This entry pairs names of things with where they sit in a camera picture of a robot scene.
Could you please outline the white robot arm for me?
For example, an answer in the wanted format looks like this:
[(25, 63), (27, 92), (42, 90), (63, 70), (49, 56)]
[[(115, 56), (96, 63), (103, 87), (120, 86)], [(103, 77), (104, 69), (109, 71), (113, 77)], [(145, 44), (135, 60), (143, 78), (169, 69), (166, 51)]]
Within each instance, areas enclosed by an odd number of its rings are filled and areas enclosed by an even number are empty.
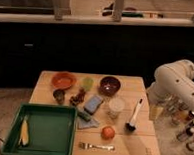
[(151, 104), (162, 103), (167, 97), (175, 95), (191, 111), (194, 111), (194, 63), (188, 59), (164, 64), (155, 69), (154, 82), (147, 89)]

